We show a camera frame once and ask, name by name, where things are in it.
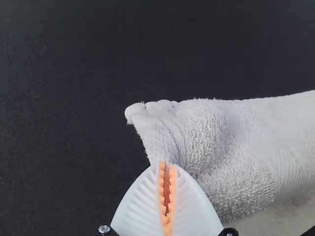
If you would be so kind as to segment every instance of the screw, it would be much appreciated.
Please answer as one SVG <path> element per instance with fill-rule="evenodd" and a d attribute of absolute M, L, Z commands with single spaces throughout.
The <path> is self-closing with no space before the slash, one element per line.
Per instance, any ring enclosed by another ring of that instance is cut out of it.
<path fill-rule="evenodd" d="M 106 235 L 107 233 L 110 232 L 110 227 L 107 226 L 107 225 L 101 225 L 99 228 L 98 228 L 98 232 L 102 235 Z"/>

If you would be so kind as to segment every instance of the dark gray surface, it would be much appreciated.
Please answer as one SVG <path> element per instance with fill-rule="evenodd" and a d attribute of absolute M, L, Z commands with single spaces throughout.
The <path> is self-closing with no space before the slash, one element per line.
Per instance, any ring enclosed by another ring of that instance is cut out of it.
<path fill-rule="evenodd" d="M 0 236 L 95 235 L 148 166 L 138 101 L 315 89 L 314 1 L 0 1 Z"/>

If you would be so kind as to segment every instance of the white towel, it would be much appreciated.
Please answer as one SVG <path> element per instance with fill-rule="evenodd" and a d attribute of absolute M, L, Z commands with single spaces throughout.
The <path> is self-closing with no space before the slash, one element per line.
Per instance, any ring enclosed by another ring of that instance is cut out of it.
<path fill-rule="evenodd" d="M 315 90 L 243 101 L 136 103 L 125 111 L 149 161 L 180 165 L 223 222 L 315 184 Z"/>

